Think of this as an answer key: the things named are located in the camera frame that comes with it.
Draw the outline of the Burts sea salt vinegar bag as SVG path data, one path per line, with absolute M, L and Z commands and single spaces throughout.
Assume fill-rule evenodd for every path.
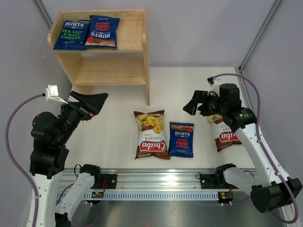
M 65 20 L 54 50 L 84 51 L 89 20 Z

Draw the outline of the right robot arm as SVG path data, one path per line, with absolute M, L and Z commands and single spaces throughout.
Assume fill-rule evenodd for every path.
M 218 93 L 196 90 L 183 110 L 190 115 L 199 111 L 202 116 L 222 116 L 224 123 L 245 147 L 258 172 L 258 177 L 253 177 L 243 173 L 234 164 L 219 166 L 215 175 L 215 183 L 219 187 L 231 184 L 242 190 L 250 196 L 255 208 L 261 213 L 295 204 L 302 183 L 298 178 L 291 178 L 274 158 L 260 134 L 255 114 L 242 106 L 240 90 L 235 84 L 221 84 Z

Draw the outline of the Burts spicy chilli bag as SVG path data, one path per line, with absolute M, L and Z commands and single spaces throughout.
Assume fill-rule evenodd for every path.
M 169 156 L 193 158 L 193 123 L 169 123 Z
M 86 47 L 117 49 L 117 29 L 120 18 L 90 15 Z

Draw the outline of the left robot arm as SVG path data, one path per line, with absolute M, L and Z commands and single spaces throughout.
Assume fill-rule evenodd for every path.
M 34 149 L 29 171 L 38 191 L 38 227 L 71 226 L 72 217 L 86 191 L 102 184 L 101 168 L 85 164 L 66 196 L 56 203 L 59 181 L 69 153 L 66 143 L 81 121 L 89 121 L 100 113 L 108 93 L 83 95 L 72 91 L 70 96 L 75 101 L 65 100 L 58 116 L 42 112 L 32 122 Z

